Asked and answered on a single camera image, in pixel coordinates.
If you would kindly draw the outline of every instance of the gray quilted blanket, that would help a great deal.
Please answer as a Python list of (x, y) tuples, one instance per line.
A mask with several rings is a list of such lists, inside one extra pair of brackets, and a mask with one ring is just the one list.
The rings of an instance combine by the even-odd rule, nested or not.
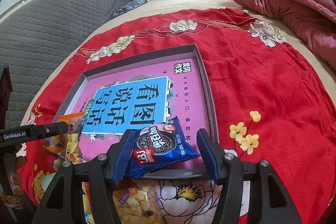
[(51, 73), (112, 12), (130, 0), (32, 0), (0, 24), (0, 64), (9, 65), (13, 92), (6, 128), (19, 126)]

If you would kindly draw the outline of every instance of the pink quilt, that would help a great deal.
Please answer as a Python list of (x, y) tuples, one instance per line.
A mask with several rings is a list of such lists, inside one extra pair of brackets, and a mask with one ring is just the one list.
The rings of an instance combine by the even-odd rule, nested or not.
[(281, 19), (319, 58), (336, 69), (336, 6), (332, 0), (234, 0)]

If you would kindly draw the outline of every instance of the blue cookie package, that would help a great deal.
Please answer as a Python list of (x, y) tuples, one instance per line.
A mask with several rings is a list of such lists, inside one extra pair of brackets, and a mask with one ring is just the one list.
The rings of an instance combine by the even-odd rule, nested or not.
[(125, 176), (140, 178), (174, 162), (199, 156), (185, 139), (179, 119), (175, 117), (135, 131), (135, 146)]

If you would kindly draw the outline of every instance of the metal screw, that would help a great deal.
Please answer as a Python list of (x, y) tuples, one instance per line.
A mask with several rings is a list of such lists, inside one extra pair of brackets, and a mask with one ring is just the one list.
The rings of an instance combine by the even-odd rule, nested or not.
[(269, 162), (268, 162), (268, 160), (261, 160), (261, 161), (260, 161), (260, 164), (261, 164), (263, 167), (267, 167), (267, 166), (269, 166)]
[(106, 158), (107, 158), (107, 155), (106, 155), (106, 154), (100, 154), (100, 155), (98, 155), (98, 157), (97, 157), (98, 160), (106, 160)]
[(231, 154), (231, 153), (225, 153), (224, 157), (227, 159), (227, 160), (232, 160), (234, 158), (234, 156)]
[(69, 167), (71, 165), (71, 161), (66, 160), (64, 163), (62, 163), (64, 167)]

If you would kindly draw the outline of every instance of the snack bag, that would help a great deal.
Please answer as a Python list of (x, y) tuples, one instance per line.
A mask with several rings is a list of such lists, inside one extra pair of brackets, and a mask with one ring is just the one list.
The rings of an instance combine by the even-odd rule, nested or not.
[(65, 159), (68, 134), (82, 132), (83, 115), (84, 112), (79, 112), (57, 117), (56, 122), (66, 122), (68, 124), (68, 132), (66, 134), (46, 138), (43, 146), (57, 156)]
[(140, 178), (178, 161), (198, 157), (185, 139), (177, 117), (135, 131), (135, 147), (125, 176)]
[(156, 189), (148, 180), (135, 183), (124, 179), (114, 188), (112, 196), (122, 224), (165, 223), (157, 203)]
[(73, 164), (80, 164), (82, 162), (82, 153), (78, 146), (78, 135), (79, 133), (68, 134), (68, 144), (65, 159), (71, 160)]

